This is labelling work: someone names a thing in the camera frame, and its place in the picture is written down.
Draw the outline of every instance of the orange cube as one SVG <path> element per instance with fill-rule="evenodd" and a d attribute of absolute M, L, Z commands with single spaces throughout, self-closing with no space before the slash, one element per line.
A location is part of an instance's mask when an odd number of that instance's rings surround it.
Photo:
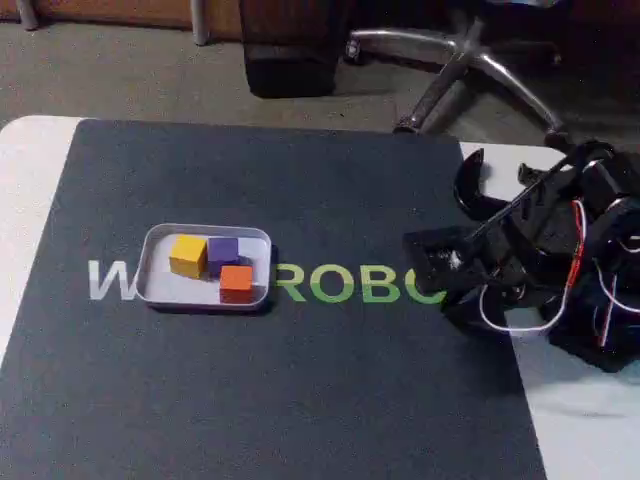
<path fill-rule="evenodd" d="M 222 303 L 251 303 L 253 268 L 225 265 L 220 272 L 220 300 Z"/>

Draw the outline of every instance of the purple cube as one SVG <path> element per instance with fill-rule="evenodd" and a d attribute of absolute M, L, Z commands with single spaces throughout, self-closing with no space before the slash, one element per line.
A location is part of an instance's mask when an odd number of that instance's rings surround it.
<path fill-rule="evenodd" d="M 223 266 L 236 265 L 239 260 L 237 238 L 219 237 L 207 241 L 207 266 L 212 276 L 219 277 Z"/>

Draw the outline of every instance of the black mat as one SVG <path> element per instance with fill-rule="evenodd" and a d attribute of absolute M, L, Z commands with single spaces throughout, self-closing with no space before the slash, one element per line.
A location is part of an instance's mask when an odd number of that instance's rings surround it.
<path fill-rule="evenodd" d="M 401 235 L 464 221 L 456 142 L 407 135 L 83 122 L 0 377 L 7 478 L 544 478 L 509 343 L 463 337 L 407 294 Z M 262 315 L 161 314 L 132 275 L 162 222 L 255 226 L 305 272 Z M 319 265 L 356 279 L 342 303 Z M 360 266 L 400 298 L 364 303 Z M 323 277 L 328 294 L 337 275 Z"/>

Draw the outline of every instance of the metal tray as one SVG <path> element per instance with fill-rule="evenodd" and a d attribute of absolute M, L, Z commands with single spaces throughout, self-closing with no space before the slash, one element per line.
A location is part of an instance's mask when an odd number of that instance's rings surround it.
<path fill-rule="evenodd" d="M 222 303 L 220 281 L 176 275 L 169 268 L 169 254 L 178 235 L 236 237 L 240 257 L 253 266 L 251 303 Z M 271 239 L 262 230 L 216 225 L 163 223 L 147 233 L 138 263 L 135 288 L 138 296 L 156 308 L 205 310 L 255 310 L 267 298 L 271 272 Z"/>

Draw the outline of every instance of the white wire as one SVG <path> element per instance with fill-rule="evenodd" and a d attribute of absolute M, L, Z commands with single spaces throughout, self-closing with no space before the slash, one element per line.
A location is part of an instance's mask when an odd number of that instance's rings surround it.
<path fill-rule="evenodd" d="M 602 277 L 602 270 L 600 269 L 600 265 L 598 265 L 598 262 L 594 259 L 593 263 L 596 266 L 596 270 L 598 271 L 598 280 L 600 281 L 600 288 L 602 289 L 602 291 L 604 292 L 604 294 L 607 296 L 607 298 L 609 300 L 611 300 L 616 307 L 620 307 L 621 309 L 623 309 L 626 312 L 630 312 L 630 313 L 640 313 L 640 308 L 634 308 L 634 307 L 630 307 L 629 305 L 625 305 L 624 303 L 620 302 L 619 300 L 616 299 L 616 297 L 614 295 L 611 294 L 611 292 L 609 290 L 607 290 L 607 286 L 604 284 L 604 278 Z M 617 275 L 613 276 L 613 281 L 617 282 Z"/>
<path fill-rule="evenodd" d="M 580 225 L 580 231 L 582 234 L 582 241 L 584 242 L 587 239 L 587 214 L 584 210 L 584 205 L 580 200 L 574 200 L 573 203 L 575 203 L 578 206 L 578 210 L 580 210 L 580 221 L 582 222 Z"/>
<path fill-rule="evenodd" d="M 580 200 L 574 200 L 574 203 L 577 204 L 578 209 L 580 210 L 580 221 L 582 223 L 580 225 L 581 227 L 580 233 L 582 237 L 582 242 L 584 243 L 585 239 L 587 238 L 587 215 L 584 210 L 584 205 L 582 205 L 582 202 Z M 571 289 L 569 288 L 569 278 L 567 278 L 567 283 L 564 286 L 564 292 L 562 294 L 562 300 L 560 301 L 560 309 L 554 315 L 554 317 L 544 325 L 538 325 L 535 327 L 502 327 L 500 325 L 496 325 L 491 320 L 489 320 L 489 318 L 484 313 L 484 295 L 485 293 L 487 293 L 488 289 L 489 289 L 489 285 L 485 285 L 484 287 L 482 287 L 482 291 L 480 292 L 480 299 L 478 302 L 478 309 L 480 310 L 480 316 L 482 317 L 482 320 L 484 320 L 484 322 L 487 325 L 489 325 L 491 328 L 499 332 L 505 332 L 505 333 L 539 333 L 539 332 L 544 332 L 546 330 L 549 330 L 550 328 L 555 326 L 556 323 L 558 323 L 558 320 L 560 320 L 560 318 L 564 314 L 564 310 L 567 307 L 567 299 L 569 298 L 569 293 L 571 292 Z"/>
<path fill-rule="evenodd" d="M 613 277 L 613 285 L 612 285 L 612 290 L 613 290 L 613 295 L 615 296 L 616 294 L 616 287 L 618 285 L 618 276 L 616 275 L 615 277 Z M 611 324 L 611 312 L 613 312 L 613 302 L 609 303 L 609 308 L 607 309 L 607 317 L 604 321 L 604 327 L 602 330 L 602 339 L 600 340 L 600 347 L 604 347 L 607 344 L 607 338 L 609 337 L 609 325 Z"/>
<path fill-rule="evenodd" d="M 596 317 L 598 316 L 598 307 L 593 309 L 593 317 L 591 317 L 591 326 L 593 327 L 593 333 L 595 333 L 596 337 L 600 336 L 600 332 L 596 328 Z"/>
<path fill-rule="evenodd" d="M 562 315 L 564 314 L 564 309 L 567 306 L 567 299 L 569 298 L 569 292 L 571 291 L 568 285 L 565 286 L 558 313 L 556 313 L 555 316 L 544 325 L 538 325 L 536 327 L 502 327 L 500 325 L 496 325 L 491 320 L 489 320 L 489 318 L 487 318 L 487 316 L 484 313 L 484 294 L 487 292 L 488 288 L 489 288 L 489 285 L 485 285 L 484 287 L 482 287 L 482 291 L 480 292 L 480 301 L 478 302 L 479 309 L 480 309 L 480 316 L 482 317 L 482 320 L 484 320 L 484 322 L 494 330 L 498 330 L 499 332 L 506 332 L 506 333 L 538 333 L 538 332 L 544 332 L 546 330 L 549 330 L 556 323 L 558 323 L 558 320 L 560 320 L 560 317 L 562 317 Z"/>
<path fill-rule="evenodd" d="M 624 243 L 622 243 L 620 240 L 618 240 L 618 243 L 620 244 L 620 246 L 622 247 L 622 249 L 625 252 L 628 252 L 628 253 L 640 253 L 640 248 L 629 248 Z"/>

